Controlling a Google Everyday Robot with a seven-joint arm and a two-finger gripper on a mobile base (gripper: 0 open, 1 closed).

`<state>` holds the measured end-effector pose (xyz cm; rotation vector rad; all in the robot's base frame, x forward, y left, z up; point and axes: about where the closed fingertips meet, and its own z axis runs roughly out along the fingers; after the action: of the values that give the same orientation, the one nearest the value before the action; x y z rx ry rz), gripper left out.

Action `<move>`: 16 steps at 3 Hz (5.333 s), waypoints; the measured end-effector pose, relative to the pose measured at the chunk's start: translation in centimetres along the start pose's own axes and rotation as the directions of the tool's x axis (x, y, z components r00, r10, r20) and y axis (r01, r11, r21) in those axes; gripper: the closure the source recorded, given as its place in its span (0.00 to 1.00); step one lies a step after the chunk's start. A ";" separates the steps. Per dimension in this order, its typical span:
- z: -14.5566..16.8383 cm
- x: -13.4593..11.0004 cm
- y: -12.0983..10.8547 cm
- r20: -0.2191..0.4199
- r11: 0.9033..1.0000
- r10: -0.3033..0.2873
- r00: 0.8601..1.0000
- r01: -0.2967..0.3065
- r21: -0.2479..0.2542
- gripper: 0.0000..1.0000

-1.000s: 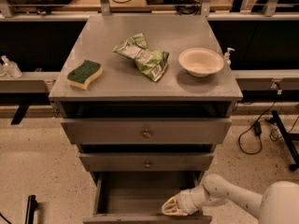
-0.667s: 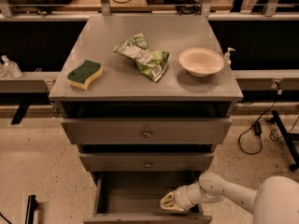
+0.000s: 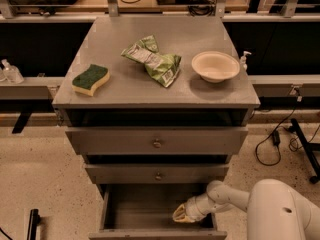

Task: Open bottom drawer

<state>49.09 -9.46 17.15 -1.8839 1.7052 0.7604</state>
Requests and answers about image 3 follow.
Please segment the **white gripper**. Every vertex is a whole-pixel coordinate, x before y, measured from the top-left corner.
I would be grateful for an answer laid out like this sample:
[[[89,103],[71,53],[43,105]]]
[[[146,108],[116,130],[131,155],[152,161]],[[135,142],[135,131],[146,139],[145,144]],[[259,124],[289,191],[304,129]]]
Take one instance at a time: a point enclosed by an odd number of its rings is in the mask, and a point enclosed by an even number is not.
[[[176,223],[195,223],[204,219],[209,213],[208,198],[206,195],[194,196],[181,204],[173,213]]]

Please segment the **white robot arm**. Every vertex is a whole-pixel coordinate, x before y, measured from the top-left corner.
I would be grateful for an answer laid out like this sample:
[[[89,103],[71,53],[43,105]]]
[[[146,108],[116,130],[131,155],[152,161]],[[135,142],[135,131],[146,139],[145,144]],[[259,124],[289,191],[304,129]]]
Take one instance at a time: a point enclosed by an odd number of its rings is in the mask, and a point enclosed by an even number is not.
[[[250,192],[212,181],[173,213],[177,223],[195,223],[236,207],[247,213],[247,240],[320,240],[320,208],[289,185],[257,182]]]

